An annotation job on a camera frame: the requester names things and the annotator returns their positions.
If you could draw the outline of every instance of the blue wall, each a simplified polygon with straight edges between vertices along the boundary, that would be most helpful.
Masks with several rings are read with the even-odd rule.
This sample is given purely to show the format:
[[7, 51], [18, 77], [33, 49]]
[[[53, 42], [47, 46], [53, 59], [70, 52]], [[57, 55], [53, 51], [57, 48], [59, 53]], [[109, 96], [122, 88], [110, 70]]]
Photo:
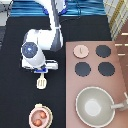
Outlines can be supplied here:
[[[106, 15], [103, 0], [78, 0], [81, 15]], [[67, 0], [68, 11], [63, 16], [78, 15], [76, 0]], [[46, 16], [34, 0], [14, 0], [10, 16]]]

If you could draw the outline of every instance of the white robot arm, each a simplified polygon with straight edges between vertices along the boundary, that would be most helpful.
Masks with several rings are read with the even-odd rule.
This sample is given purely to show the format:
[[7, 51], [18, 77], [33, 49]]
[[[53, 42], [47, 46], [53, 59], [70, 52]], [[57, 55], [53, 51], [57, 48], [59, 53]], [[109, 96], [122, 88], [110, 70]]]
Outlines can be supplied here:
[[24, 36], [22, 53], [22, 67], [34, 69], [34, 73], [47, 73], [48, 69], [58, 69], [54, 60], [46, 60], [42, 50], [58, 51], [63, 46], [61, 26], [55, 0], [35, 0], [49, 12], [51, 30], [31, 29]]

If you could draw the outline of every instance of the black mat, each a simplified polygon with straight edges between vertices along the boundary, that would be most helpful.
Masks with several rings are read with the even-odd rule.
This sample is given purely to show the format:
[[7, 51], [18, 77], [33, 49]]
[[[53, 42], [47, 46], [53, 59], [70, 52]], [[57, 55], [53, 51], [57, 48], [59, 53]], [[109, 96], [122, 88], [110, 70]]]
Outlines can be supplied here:
[[75, 65], [75, 72], [78, 76], [88, 76], [90, 74], [91, 68], [86, 62], [79, 62]]
[[49, 25], [48, 17], [19, 17], [7, 21], [0, 51], [0, 128], [30, 128], [28, 117], [37, 103], [52, 110], [54, 118], [50, 128], [66, 128], [65, 42], [111, 40], [107, 16], [85, 16], [79, 21], [63, 23], [63, 48], [56, 53], [44, 51], [46, 59], [58, 61], [59, 69], [49, 71], [45, 75], [46, 90], [38, 90], [36, 80], [39, 74], [19, 69], [20, 51], [29, 29], [47, 29]]
[[96, 54], [102, 58], [106, 58], [111, 55], [111, 49], [106, 45], [99, 45], [96, 48]]
[[100, 63], [98, 70], [103, 76], [112, 76], [115, 73], [115, 68], [110, 62]]

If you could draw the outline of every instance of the brown food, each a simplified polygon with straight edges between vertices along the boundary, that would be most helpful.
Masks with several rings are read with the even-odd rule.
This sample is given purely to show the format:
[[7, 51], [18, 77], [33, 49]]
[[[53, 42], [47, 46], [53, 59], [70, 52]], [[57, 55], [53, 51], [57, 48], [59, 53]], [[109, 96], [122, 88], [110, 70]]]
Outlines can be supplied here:
[[37, 127], [41, 126], [42, 125], [42, 121], [40, 119], [36, 119], [33, 124]]
[[45, 119], [47, 117], [45, 112], [40, 112], [40, 116], [42, 119]]

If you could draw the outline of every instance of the black circle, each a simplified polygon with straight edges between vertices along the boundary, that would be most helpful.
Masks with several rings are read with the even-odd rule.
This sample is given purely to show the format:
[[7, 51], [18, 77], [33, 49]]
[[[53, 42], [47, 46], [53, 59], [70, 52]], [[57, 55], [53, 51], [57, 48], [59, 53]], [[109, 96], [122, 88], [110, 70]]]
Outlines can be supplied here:
[[111, 49], [106, 45], [99, 45], [96, 48], [96, 54], [102, 58], [106, 58], [111, 55]]
[[82, 77], [87, 76], [89, 75], [90, 71], [91, 71], [91, 68], [89, 64], [86, 62], [79, 62], [75, 66], [75, 72], [79, 76], [82, 76]]
[[114, 66], [109, 62], [100, 63], [98, 70], [103, 76], [112, 76], [115, 73]]

